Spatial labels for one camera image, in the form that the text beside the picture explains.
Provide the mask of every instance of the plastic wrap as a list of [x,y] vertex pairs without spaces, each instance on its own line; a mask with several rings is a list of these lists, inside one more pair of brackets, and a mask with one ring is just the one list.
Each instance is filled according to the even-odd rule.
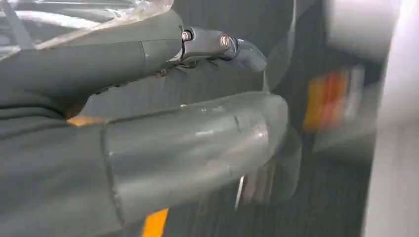
[[167,12],[173,0],[0,0],[0,58]]

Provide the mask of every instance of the bolt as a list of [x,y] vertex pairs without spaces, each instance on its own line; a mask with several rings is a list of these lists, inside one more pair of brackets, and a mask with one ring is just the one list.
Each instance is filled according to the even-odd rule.
[[192,34],[189,31],[182,32],[182,40],[188,41],[192,39]]
[[220,37],[220,43],[221,46],[224,46],[226,48],[230,47],[230,37],[226,34],[222,34]]

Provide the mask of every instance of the gray metal surface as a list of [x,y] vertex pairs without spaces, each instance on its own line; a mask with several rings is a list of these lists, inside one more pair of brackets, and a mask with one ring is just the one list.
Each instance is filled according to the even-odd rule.
[[[214,6],[221,4],[215,1]],[[233,1],[225,1],[227,7],[234,9]],[[272,20],[271,12],[264,6],[271,4],[276,8],[277,18]],[[208,8],[209,3],[193,1],[191,7]],[[274,21],[277,28],[283,29],[282,23],[289,20],[290,9],[288,1],[249,1],[239,16],[249,15],[249,20],[258,24],[261,21]],[[307,83],[312,77],[336,69],[343,65],[354,65],[362,62],[358,58],[349,56],[326,47],[324,34],[323,8],[320,2],[305,12],[296,27],[296,42],[292,63],[281,85],[275,89],[288,102],[291,110],[290,122],[299,128],[304,117]],[[203,18],[195,16],[198,21],[206,24],[220,22],[204,14]],[[256,29],[249,22],[248,34],[252,35]],[[265,30],[273,34],[280,34],[272,30],[273,25],[267,25]],[[271,38],[256,39],[255,42],[266,43]],[[376,65],[369,64],[368,70],[379,73]],[[293,198],[285,203],[272,206],[246,206],[238,211],[234,210],[237,184],[226,187],[210,197],[192,202],[188,205],[173,207],[169,211],[166,223],[165,237],[356,237],[361,231],[364,202],[367,195],[370,169],[329,158],[314,158],[311,155],[308,136],[303,139],[303,160],[301,177]]]
[[80,131],[63,119],[41,116],[2,120],[1,126],[16,129],[20,123],[35,131],[2,133],[0,235],[74,237],[119,230],[99,127]]
[[199,27],[186,30],[192,33],[192,39],[184,44],[185,51],[182,57],[186,62],[222,55],[229,47],[221,44],[221,37],[226,36],[222,31],[207,31]]
[[[184,25],[225,31],[253,42],[267,55],[287,31],[292,2],[177,0],[172,9],[181,16]],[[107,95],[91,97],[82,114],[120,118],[149,113],[180,104],[262,90],[262,79],[262,74],[238,72],[229,65],[217,68],[203,63],[187,73],[171,71],[164,78],[149,78],[127,87],[111,88]]]
[[286,103],[264,92],[109,123],[105,144],[125,221],[192,200],[265,165],[287,127]]
[[[171,30],[153,33],[162,22]],[[177,14],[168,12],[122,29],[95,32],[62,47],[24,50],[5,58],[0,64],[0,104],[10,107],[30,101],[28,106],[46,104],[65,114],[69,105],[83,103],[100,89],[143,78],[164,66],[182,48],[179,23]]]

